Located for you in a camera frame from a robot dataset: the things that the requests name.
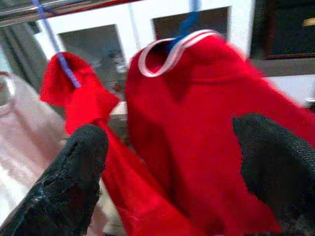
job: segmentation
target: glass cabinet door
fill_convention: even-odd
[[[201,17],[191,30],[216,30],[249,56],[254,0],[200,1]],[[189,2],[189,0],[144,0],[132,3],[140,46],[146,47],[156,39],[177,36],[181,22],[190,12]]]
[[[62,51],[74,53],[92,65],[106,88],[125,99],[129,60],[137,52],[128,4],[48,19]],[[45,29],[35,37],[50,59],[54,54]]]

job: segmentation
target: black mesh fabric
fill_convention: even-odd
[[[99,199],[107,136],[79,128],[23,201],[0,227],[0,236],[82,236]]]
[[[261,115],[234,118],[233,128],[248,190],[271,208],[284,235],[314,236],[314,149]]]

